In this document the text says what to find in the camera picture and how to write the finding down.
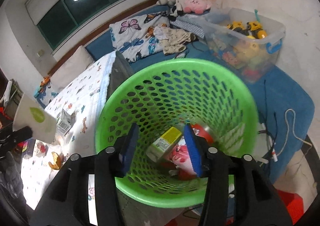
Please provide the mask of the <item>beige cushion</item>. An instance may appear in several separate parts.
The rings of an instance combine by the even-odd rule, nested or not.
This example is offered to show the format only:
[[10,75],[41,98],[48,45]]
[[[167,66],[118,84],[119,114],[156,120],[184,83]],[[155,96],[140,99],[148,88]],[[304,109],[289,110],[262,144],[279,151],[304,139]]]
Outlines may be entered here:
[[94,59],[86,48],[78,47],[74,54],[50,77],[52,87],[57,92],[61,92],[93,62]]

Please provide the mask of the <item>yellow green juice carton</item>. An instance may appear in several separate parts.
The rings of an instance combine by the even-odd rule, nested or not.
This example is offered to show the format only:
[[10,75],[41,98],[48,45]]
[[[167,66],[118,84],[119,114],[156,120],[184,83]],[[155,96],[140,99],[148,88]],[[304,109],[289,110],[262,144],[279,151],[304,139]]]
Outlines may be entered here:
[[169,128],[146,150],[147,157],[155,163],[160,162],[180,140],[182,132],[176,127]]

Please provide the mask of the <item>pink plush toy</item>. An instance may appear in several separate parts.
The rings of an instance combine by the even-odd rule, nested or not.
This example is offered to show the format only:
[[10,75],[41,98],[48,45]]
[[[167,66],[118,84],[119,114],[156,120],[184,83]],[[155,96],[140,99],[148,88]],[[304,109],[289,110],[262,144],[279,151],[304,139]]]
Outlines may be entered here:
[[205,0],[185,0],[183,11],[185,13],[203,14],[210,10],[211,4]]

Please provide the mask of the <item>white blue milk carton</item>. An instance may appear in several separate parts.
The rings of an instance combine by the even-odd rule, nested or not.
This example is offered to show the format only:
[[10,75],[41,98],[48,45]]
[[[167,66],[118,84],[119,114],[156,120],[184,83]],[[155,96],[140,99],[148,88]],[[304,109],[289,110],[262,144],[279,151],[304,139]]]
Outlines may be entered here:
[[73,117],[68,114],[64,109],[57,115],[56,129],[57,133],[61,136],[65,136],[73,126]]

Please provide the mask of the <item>black white plush cow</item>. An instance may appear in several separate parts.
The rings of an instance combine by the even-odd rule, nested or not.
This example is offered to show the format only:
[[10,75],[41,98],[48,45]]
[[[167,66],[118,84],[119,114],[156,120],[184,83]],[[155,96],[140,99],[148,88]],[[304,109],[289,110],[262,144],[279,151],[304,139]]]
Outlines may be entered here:
[[157,5],[168,5],[170,7],[170,13],[168,15],[168,19],[170,21],[176,21],[178,16],[182,16],[185,14],[185,0],[158,0]]

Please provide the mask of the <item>green plastic mesh basket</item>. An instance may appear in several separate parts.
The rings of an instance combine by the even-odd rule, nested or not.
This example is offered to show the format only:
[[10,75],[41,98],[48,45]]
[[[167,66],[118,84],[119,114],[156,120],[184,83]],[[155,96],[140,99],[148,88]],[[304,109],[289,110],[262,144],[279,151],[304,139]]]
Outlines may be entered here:
[[143,204],[182,208],[204,201],[207,180],[175,178],[148,157],[148,147],[172,145],[191,124],[208,126],[219,150],[241,157],[254,150],[257,123],[255,100],[234,73],[207,60],[168,60],[135,73],[110,96],[95,148],[112,146],[138,125],[135,155],[126,176],[116,179],[117,189]]

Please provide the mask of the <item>patterned clothes pile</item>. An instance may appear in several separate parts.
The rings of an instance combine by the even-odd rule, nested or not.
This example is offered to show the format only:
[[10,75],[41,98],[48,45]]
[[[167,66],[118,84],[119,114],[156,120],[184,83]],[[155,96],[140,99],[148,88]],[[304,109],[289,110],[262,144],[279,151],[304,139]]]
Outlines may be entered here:
[[155,27],[150,26],[145,38],[150,39],[150,42],[159,44],[164,55],[176,54],[177,58],[179,54],[186,51],[186,44],[197,40],[194,33],[179,28],[170,28],[164,23]]

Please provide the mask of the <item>butterfly pillow at left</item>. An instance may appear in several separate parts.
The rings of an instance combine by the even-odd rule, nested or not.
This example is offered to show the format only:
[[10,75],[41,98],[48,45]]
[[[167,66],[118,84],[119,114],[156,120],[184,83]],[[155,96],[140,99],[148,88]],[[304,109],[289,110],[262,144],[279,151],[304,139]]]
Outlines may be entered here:
[[45,109],[47,105],[53,101],[58,95],[59,91],[51,82],[50,76],[43,77],[39,87],[35,89],[33,97],[38,104]]

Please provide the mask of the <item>red printed paper cup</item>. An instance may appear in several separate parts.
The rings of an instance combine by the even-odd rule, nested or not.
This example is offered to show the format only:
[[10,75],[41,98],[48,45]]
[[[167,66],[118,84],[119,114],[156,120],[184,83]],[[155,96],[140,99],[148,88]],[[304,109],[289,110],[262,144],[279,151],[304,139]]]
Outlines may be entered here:
[[213,145],[214,143],[214,134],[210,127],[207,125],[201,125],[198,123],[191,125],[193,128],[194,133],[199,136],[203,137],[209,145]]

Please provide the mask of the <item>beige paper cup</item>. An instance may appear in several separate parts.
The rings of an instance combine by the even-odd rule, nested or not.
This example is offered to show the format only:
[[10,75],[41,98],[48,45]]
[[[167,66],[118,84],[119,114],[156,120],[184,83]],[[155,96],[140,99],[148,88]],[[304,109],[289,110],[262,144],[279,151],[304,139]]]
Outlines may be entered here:
[[12,129],[18,131],[26,126],[31,128],[34,139],[46,144],[54,141],[56,119],[24,93],[15,113]]

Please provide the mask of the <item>butterfly print pillow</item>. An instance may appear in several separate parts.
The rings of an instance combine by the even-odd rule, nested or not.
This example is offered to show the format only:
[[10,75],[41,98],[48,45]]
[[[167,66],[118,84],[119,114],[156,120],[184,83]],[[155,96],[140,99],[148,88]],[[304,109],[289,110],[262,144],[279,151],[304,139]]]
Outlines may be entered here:
[[134,16],[109,26],[112,46],[119,51],[129,63],[161,52],[159,39],[154,37],[157,26],[169,26],[166,11]]

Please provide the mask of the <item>printed white table cloth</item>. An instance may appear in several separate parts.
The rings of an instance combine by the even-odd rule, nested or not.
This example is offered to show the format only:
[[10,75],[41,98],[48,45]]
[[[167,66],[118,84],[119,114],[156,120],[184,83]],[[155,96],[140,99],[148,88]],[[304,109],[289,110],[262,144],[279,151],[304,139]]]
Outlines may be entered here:
[[48,144],[37,140],[32,157],[22,159],[21,178],[26,204],[35,210],[56,176],[55,157],[65,162],[72,154],[95,154],[95,129],[107,100],[116,53],[66,71],[57,96],[44,111],[56,119],[56,134]]

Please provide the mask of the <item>clear plastic toy bin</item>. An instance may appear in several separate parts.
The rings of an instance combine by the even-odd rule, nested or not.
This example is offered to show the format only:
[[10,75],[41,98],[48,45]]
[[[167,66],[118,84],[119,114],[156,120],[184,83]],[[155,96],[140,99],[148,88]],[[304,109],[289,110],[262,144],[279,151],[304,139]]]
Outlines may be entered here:
[[286,35],[282,23],[238,8],[211,11],[197,22],[215,57],[250,83],[275,66]]

